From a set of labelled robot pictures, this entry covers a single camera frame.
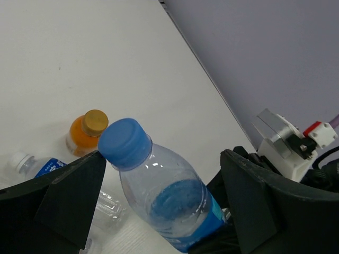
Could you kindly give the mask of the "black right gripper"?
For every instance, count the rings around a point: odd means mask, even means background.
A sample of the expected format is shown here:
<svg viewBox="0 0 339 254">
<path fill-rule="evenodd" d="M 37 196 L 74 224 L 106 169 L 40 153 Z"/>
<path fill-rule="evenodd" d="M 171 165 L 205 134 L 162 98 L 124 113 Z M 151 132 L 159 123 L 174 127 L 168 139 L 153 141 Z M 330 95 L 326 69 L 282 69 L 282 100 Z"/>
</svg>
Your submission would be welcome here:
<svg viewBox="0 0 339 254">
<path fill-rule="evenodd" d="M 224 150 L 220 166 L 208 189 L 230 218 L 207 253 L 338 253 L 338 160 L 313 163 L 301 182 L 243 147 Z"/>
</svg>

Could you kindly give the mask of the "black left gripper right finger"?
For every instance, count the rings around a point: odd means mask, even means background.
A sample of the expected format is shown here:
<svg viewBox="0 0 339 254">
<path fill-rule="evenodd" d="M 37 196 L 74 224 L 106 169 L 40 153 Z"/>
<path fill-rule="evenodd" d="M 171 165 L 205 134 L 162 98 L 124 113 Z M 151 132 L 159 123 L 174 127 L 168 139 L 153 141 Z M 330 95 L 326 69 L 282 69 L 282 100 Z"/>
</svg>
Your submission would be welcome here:
<svg viewBox="0 0 339 254">
<path fill-rule="evenodd" d="M 231 150 L 221 173 L 242 253 L 338 253 L 338 194 L 296 183 Z"/>
</svg>

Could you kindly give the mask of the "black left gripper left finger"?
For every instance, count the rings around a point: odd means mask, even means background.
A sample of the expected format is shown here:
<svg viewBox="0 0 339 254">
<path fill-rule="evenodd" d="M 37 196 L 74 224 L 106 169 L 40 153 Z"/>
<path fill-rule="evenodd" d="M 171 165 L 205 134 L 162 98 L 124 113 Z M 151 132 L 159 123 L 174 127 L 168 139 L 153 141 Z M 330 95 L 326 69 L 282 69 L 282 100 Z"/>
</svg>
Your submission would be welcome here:
<svg viewBox="0 0 339 254">
<path fill-rule="evenodd" d="M 92 152 L 1 190 L 1 253 L 79 253 L 85 248 L 105 174 Z"/>
</svg>

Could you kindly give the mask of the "orange juice bottle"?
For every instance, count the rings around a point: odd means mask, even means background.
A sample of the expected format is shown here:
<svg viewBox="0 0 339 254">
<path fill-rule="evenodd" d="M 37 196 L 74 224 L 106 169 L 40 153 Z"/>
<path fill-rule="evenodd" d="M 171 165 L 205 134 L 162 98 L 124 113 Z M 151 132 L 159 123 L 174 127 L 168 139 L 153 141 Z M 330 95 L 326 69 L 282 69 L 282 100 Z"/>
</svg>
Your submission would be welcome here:
<svg viewBox="0 0 339 254">
<path fill-rule="evenodd" d="M 70 126 L 66 137 L 69 152 L 74 156 L 82 157 L 95 151 L 99 137 L 108 125 L 107 115 L 100 110 L 90 110 L 78 117 Z"/>
</svg>

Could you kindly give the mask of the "blue-cap water bottle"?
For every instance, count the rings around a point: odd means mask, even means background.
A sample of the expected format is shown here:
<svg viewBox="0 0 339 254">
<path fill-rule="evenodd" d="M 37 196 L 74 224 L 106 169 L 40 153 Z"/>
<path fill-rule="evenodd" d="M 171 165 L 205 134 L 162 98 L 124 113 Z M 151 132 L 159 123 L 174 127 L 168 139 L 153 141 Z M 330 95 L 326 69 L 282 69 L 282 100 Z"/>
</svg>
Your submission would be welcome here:
<svg viewBox="0 0 339 254">
<path fill-rule="evenodd" d="M 119 172 L 130 207 L 176 250 L 186 253 L 225 224 L 222 208 L 193 167 L 153 143 L 135 119 L 109 125 L 98 149 Z"/>
</svg>

